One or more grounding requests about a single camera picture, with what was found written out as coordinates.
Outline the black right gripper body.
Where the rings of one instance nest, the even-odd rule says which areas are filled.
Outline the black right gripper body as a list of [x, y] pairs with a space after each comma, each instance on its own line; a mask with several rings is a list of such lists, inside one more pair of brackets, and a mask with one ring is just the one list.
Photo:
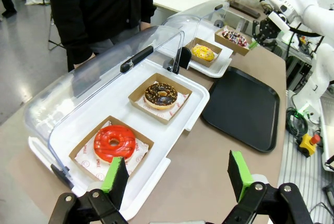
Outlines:
[[276, 47], [276, 38], [281, 29], [269, 18], [262, 21], [254, 20], [252, 23], [252, 36], [263, 47]]

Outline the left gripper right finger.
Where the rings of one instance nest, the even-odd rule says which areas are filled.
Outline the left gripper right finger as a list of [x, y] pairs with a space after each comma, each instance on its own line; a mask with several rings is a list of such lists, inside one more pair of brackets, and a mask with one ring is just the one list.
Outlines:
[[258, 215], [272, 223], [312, 223], [311, 216], [294, 183], [278, 188], [255, 181], [240, 151], [229, 152], [228, 174], [237, 204], [223, 223], [253, 223]]

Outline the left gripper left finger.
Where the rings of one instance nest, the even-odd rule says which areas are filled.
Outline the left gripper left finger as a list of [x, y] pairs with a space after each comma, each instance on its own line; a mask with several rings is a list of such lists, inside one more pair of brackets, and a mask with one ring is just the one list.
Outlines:
[[127, 223], [120, 208], [129, 175], [124, 158], [113, 158], [102, 185], [77, 197], [59, 196], [49, 223]]

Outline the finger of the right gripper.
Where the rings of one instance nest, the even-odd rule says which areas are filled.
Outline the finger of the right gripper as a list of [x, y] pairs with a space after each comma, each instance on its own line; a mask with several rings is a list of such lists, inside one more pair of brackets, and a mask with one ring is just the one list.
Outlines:
[[252, 50], [257, 46], [261, 46], [260, 37], [252, 38], [251, 43], [248, 44], [248, 49]]

